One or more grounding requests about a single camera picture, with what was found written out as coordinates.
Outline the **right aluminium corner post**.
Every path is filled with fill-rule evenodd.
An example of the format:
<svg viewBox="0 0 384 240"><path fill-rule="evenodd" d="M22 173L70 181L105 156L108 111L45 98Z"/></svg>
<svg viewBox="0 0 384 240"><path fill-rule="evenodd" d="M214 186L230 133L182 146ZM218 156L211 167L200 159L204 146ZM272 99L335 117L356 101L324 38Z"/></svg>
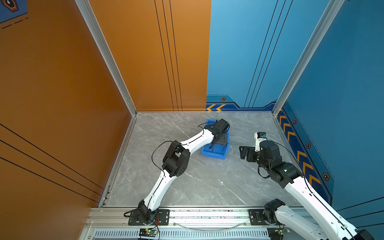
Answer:
<svg viewBox="0 0 384 240"><path fill-rule="evenodd" d="M317 50L319 44L327 33L329 27L331 26L344 2L344 0L331 0L327 4L326 9L324 10L319 22L317 23L309 41L307 42L297 64L295 65L272 110L272 115L274 117L277 117L280 110L283 108L284 103L287 101L289 95L293 91L295 85L303 74L305 68L310 62L312 56Z"/></svg>

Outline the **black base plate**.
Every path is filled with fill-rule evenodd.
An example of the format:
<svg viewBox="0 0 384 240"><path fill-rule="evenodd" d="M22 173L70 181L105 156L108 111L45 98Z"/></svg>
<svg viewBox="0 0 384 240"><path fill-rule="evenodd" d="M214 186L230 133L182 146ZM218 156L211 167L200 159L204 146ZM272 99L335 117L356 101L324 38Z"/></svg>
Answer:
<svg viewBox="0 0 384 240"><path fill-rule="evenodd" d="M139 209L134 209L128 216L129 226L168 226L170 220L169 209L158 209L148 216L143 216Z"/></svg>
<svg viewBox="0 0 384 240"><path fill-rule="evenodd" d="M262 209L249 209L249 218L252 226L267 226L267 220Z"/></svg>

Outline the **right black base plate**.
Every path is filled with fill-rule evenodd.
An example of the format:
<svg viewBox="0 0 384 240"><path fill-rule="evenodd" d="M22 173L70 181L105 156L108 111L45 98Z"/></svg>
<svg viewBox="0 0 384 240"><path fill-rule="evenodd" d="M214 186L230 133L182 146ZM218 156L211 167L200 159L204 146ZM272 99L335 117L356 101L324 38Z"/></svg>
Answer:
<svg viewBox="0 0 384 240"><path fill-rule="evenodd" d="M249 209L249 218L252 226L267 226L267 220L262 209Z"/></svg>

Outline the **aluminium front rail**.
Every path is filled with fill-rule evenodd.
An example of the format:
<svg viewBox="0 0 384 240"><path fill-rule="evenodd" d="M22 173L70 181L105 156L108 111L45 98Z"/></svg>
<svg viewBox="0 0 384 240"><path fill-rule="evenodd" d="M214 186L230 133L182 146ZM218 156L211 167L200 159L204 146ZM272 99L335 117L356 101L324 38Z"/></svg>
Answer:
<svg viewBox="0 0 384 240"><path fill-rule="evenodd" d="M81 240L138 240L141 228L157 229L158 240L306 240L281 224L252 226L249 209L262 207L163 207L170 210L168 226L129 226L128 216L133 208L94 208L80 235ZM302 207L290 208L295 214L315 224ZM289 229L283 237L278 229Z"/></svg>

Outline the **left aluminium corner post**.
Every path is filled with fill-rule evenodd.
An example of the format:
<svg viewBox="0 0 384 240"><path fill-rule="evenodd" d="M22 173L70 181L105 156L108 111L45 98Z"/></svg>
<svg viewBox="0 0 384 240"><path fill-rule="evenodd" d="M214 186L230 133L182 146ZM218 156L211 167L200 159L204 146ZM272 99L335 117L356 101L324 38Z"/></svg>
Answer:
<svg viewBox="0 0 384 240"><path fill-rule="evenodd" d="M128 91L126 83L122 77L122 74L119 70L119 67L114 59L114 56L111 52L111 49L107 43L107 40L103 34L103 31L100 27L100 24L96 18L96 15L92 9L92 6L89 1L86 0L75 0L83 19L85 20L88 29L91 32L91 35L107 65L111 76L113 77L115 84L130 112L133 117L137 115L137 109L133 103L132 97Z"/></svg>

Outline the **blue plastic bin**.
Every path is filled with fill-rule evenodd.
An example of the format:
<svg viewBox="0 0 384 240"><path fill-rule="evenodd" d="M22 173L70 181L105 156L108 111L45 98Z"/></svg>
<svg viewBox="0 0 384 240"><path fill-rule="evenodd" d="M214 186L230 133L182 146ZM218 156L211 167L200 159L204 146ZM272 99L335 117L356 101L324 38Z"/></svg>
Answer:
<svg viewBox="0 0 384 240"><path fill-rule="evenodd" d="M224 160L227 157L229 151L229 132L228 132L228 142L223 145L215 145L212 149L209 149L211 144L204 145L202 147L201 155L214 159Z"/></svg>

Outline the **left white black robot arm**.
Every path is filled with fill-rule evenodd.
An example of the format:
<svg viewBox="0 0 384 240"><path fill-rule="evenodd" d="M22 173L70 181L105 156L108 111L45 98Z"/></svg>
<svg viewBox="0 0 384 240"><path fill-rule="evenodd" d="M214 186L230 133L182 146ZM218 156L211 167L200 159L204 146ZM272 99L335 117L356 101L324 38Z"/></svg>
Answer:
<svg viewBox="0 0 384 240"><path fill-rule="evenodd" d="M214 123L200 124L198 134L185 141L171 141L160 167L161 173L150 193L139 202L139 216L145 224L152 224L165 193L173 181L187 169L190 157L202 147L219 145L228 139L230 124L220 119Z"/></svg>

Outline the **right small circuit board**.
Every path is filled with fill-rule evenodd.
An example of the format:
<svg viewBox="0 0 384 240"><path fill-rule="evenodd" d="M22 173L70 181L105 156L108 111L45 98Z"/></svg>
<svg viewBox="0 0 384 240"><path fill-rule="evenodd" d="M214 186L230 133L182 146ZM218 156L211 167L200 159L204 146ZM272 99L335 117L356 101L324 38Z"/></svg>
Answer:
<svg viewBox="0 0 384 240"><path fill-rule="evenodd" d="M279 236L283 237L285 234L290 234L291 233L291 230L289 229L278 229L278 230L275 230L275 233L278 234Z"/></svg>

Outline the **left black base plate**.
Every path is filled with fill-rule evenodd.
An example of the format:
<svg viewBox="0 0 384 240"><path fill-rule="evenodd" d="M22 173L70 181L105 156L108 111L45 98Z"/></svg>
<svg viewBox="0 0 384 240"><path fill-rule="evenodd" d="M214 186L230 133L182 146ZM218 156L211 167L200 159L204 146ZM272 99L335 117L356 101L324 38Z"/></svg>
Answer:
<svg viewBox="0 0 384 240"><path fill-rule="evenodd" d="M129 226L168 226L170 220L169 209L158 209L148 216L143 216L139 209L134 209L128 216Z"/></svg>

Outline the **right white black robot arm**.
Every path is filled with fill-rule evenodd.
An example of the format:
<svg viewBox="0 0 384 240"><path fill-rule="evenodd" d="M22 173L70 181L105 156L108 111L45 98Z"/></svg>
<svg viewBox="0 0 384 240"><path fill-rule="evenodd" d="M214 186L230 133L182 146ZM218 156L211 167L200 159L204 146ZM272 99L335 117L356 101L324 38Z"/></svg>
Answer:
<svg viewBox="0 0 384 240"><path fill-rule="evenodd" d="M343 218L310 186L304 174L293 164L284 162L278 144L262 141L259 147L240 146L240 157L257 163L268 178L291 194L316 221L315 224L295 214L283 201L275 199L265 204L268 224L281 224L306 240L372 240L365 229L359 230Z"/></svg>

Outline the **aluminium corner post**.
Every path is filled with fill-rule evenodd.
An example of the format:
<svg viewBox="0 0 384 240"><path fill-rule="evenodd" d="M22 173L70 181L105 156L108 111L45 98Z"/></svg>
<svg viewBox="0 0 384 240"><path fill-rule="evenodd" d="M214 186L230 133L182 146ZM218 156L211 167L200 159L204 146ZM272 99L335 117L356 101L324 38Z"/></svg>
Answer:
<svg viewBox="0 0 384 240"><path fill-rule="evenodd" d="M103 31L100 27L100 24L96 18L96 15L92 9L92 6L89 1L86 0L75 0L83 19L85 20L88 29L91 32L91 35L107 65L111 76L113 77L115 84L130 112L133 117L137 115L137 109L133 103L132 97L128 91L126 83L122 77L122 74L119 70L119 67L114 59L114 56L111 52L111 49L107 43L107 40L103 34Z"/></svg>
<svg viewBox="0 0 384 240"><path fill-rule="evenodd" d="M297 64L295 65L272 110L272 115L274 117L277 117L280 110L283 108L284 103L287 101L289 95L293 91L295 85L303 74L305 68L310 62L312 56L317 50L319 44L327 33L329 27L331 26L344 2L344 0L331 0L327 4L326 9L324 10L319 22L317 23L309 41L307 42Z"/></svg>

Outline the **green circuit board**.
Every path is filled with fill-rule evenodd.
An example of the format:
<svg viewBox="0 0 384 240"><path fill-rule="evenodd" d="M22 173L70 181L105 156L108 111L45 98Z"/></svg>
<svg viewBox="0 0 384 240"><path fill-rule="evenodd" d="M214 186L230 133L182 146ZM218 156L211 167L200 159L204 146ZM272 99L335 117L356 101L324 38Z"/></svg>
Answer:
<svg viewBox="0 0 384 240"><path fill-rule="evenodd" d="M158 240L160 233L157 229L154 228L141 228L139 230L138 239L139 240Z"/></svg>

